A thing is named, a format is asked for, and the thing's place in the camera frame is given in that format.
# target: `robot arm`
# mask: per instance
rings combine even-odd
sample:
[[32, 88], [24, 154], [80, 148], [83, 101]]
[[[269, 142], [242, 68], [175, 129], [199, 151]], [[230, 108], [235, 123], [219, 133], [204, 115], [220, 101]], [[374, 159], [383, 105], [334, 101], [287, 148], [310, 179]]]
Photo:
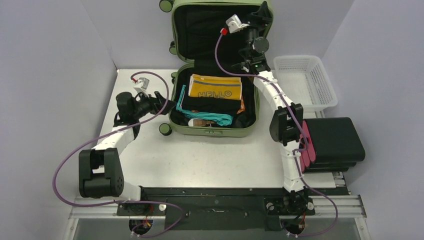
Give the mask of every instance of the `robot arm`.
[[273, 111], [273, 117], [269, 126], [269, 132], [275, 142], [279, 145], [281, 160], [284, 171], [283, 187], [288, 192], [298, 192], [304, 189], [304, 184], [299, 176], [296, 165], [296, 159], [300, 166], [300, 153], [293, 155], [295, 149], [299, 148], [300, 131], [297, 128], [288, 108], [294, 113], [294, 116], [300, 123], [303, 120], [303, 107], [301, 104], [295, 104], [283, 92], [277, 84], [265, 57], [265, 52], [269, 49], [269, 42], [266, 38], [259, 35], [259, 32], [271, 23], [272, 18], [266, 2], [262, 4], [257, 12], [253, 12], [245, 17], [242, 23], [237, 15], [230, 17], [226, 24], [228, 32], [236, 33], [241, 30], [245, 32], [247, 45], [239, 51], [243, 56], [244, 62], [240, 68], [249, 72], [254, 78], [253, 84], [265, 96]]
[[[297, 165], [295, 163], [295, 156], [293, 155], [293, 150], [299, 148], [299, 130], [294, 125], [293, 120], [288, 119], [289, 114], [287, 112], [287, 107], [280, 96], [291, 105], [293, 112], [296, 114], [296, 118], [300, 121], [303, 119], [302, 106], [300, 104], [294, 104], [294, 102], [284, 94], [271, 71], [261, 71], [259, 76], [269, 79], [269, 82], [266, 82], [261, 78], [255, 77], [253, 84], [262, 92], [274, 112], [269, 126], [269, 133], [275, 142], [281, 143], [279, 149], [284, 171], [283, 187], [289, 192], [303, 190], [305, 185], [300, 180]], [[296, 159], [300, 166], [300, 153], [298, 152], [296, 153]]]
[[[145, 91], [137, 92], [139, 94], [136, 97], [140, 96], [139, 100], [130, 92], [122, 92], [116, 96], [118, 113], [115, 115], [112, 132], [138, 123], [148, 113], [157, 114], [165, 104], [165, 98], [157, 91], [154, 92], [156, 97], [147, 95]], [[168, 101], [161, 114], [168, 114], [175, 105], [175, 102]], [[136, 139], [139, 130], [138, 125], [118, 131], [92, 149], [79, 153], [79, 193], [83, 198], [141, 199], [141, 187], [124, 180], [119, 158], [127, 145]]]

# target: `white bracket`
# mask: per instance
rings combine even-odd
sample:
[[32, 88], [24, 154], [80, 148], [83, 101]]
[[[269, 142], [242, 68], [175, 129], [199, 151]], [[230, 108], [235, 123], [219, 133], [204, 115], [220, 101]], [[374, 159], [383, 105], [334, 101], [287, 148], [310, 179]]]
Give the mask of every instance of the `white bracket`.
[[145, 77], [140, 77], [133, 88], [135, 89], [135, 91], [137, 91], [137, 93], [143, 93], [147, 96], [147, 87], [149, 86], [149, 82], [149, 79]]
[[225, 21], [225, 23], [228, 26], [228, 30], [230, 34], [236, 33], [249, 26], [249, 24], [242, 23], [242, 21], [240, 21], [240, 18], [236, 14], [228, 18], [227, 21]]

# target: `white tabletop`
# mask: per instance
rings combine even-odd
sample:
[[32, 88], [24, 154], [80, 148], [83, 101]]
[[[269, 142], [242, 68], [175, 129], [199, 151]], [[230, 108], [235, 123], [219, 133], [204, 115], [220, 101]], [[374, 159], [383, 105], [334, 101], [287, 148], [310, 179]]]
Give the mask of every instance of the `white tabletop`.
[[[114, 124], [118, 112], [116, 95], [137, 94], [130, 75], [138, 71], [159, 74], [172, 91], [171, 73], [177, 70], [120, 69], [101, 128], [102, 135], [110, 132]], [[149, 74], [137, 75], [136, 79], [139, 77], [150, 80], [148, 93], [159, 91], [166, 96], [160, 79]], [[163, 136], [159, 125], [169, 123], [169, 117], [160, 115], [141, 125], [138, 137], [120, 155], [124, 178], [143, 187], [281, 188], [282, 160], [278, 143], [271, 139], [269, 132], [273, 113], [262, 95], [259, 115], [253, 133], [244, 138], [189, 136], [176, 131]], [[304, 118], [316, 118], [316, 114], [304, 113]], [[309, 173], [305, 179], [312, 187], [335, 187], [331, 173]]]

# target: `white basket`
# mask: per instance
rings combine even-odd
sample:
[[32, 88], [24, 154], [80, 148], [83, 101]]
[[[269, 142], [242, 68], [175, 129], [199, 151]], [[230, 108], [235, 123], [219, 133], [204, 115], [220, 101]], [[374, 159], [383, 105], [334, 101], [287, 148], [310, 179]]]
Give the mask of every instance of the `white basket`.
[[278, 85], [305, 112], [337, 105], [337, 97], [323, 62], [317, 56], [293, 55], [274, 58]]

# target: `white wall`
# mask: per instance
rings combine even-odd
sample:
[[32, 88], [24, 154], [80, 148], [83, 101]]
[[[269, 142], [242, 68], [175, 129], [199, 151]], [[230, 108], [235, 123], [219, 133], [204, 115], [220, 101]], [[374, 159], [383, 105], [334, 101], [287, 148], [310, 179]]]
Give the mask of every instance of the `white wall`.
[[[96, 135], [116, 69], [78, 0], [0, 3], [0, 239], [61, 239], [71, 208], [52, 176]], [[59, 174], [78, 192], [77, 159]]]
[[356, 0], [323, 62], [366, 159], [346, 173], [374, 240], [424, 238], [424, 1]]
[[[120, 68], [177, 69], [183, 62], [169, 53], [171, 14], [159, 0], [81, 0]], [[276, 56], [322, 57], [354, 0], [272, 0], [274, 24], [268, 36], [269, 64]]]

